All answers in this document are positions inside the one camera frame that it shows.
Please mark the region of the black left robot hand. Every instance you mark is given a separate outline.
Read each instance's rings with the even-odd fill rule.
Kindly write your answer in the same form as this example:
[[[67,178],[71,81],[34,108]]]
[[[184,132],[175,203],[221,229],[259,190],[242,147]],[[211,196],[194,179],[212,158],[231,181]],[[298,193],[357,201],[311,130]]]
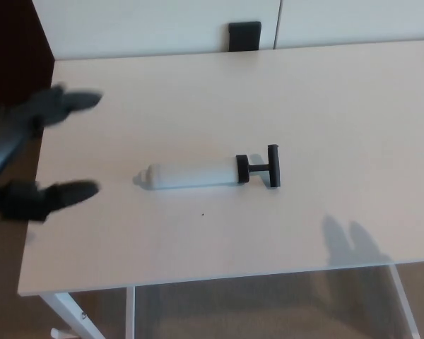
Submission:
[[[92,109],[102,93],[66,91],[54,85],[27,101],[0,107],[0,174],[25,144],[46,127],[65,121],[72,113]],[[50,213],[92,198],[100,190],[94,180],[76,180],[40,188],[37,182],[13,180],[0,186],[0,216],[6,220],[44,222]]]

